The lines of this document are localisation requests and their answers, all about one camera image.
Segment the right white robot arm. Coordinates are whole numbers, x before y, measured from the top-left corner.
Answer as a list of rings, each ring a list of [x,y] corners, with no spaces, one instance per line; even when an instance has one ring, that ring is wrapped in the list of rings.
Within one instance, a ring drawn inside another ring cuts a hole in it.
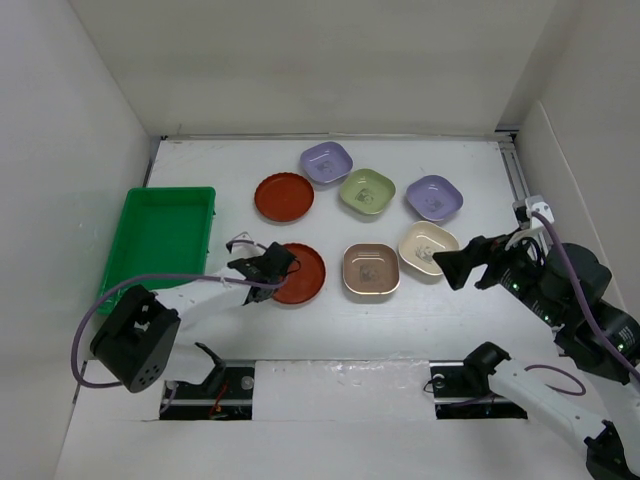
[[[505,398],[533,415],[585,458],[594,479],[639,476],[639,323],[604,301],[611,273],[587,248],[554,241],[533,259],[537,242],[479,236],[460,251],[437,252],[449,285],[461,289],[475,267],[485,268],[475,286],[502,286],[547,326],[554,342],[589,379],[608,415],[573,404],[538,380],[504,349],[485,342],[462,364],[473,393]]]

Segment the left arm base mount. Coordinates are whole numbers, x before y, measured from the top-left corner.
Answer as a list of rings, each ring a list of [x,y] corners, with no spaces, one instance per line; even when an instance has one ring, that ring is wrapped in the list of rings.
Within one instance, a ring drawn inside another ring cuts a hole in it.
[[[252,419],[255,361],[223,360],[203,343],[195,346],[212,361],[212,369],[199,384],[165,383],[160,420],[244,421]]]

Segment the red round plate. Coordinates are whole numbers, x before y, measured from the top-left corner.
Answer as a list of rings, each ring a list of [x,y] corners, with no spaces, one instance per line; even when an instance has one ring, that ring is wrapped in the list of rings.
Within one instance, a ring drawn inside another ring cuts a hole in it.
[[[273,296],[285,305],[299,305],[314,298],[322,289],[326,279],[326,267],[320,254],[308,245],[286,243],[297,262],[289,269],[287,283]]]
[[[270,175],[260,182],[254,193],[257,210],[267,219],[289,223],[302,218],[315,199],[311,183],[291,172]]]

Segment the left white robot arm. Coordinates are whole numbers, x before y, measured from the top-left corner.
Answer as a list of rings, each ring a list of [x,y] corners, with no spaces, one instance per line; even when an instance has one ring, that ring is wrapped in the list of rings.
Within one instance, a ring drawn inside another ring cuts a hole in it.
[[[92,355],[131,393],[157,381],[187,383],[201,396],[216,394],[226,364],[201,341],[188,346],[186,331],[217,313],[274,296],[300,267],[296,256],[274,242],[262,253],[237,258],[213,275],[144,274],[122,287],[124,294],[90,343]],[[149,290],[144,281],[182,283]]]

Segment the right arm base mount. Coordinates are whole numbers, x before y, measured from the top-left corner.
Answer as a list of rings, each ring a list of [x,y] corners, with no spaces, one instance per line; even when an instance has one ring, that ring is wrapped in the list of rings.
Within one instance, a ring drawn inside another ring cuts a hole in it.
[[[423,392],[432,397],[437,420],[528,418],[527,412],[513,402],[474,386],[461,360],[430,361],[429,370]]]

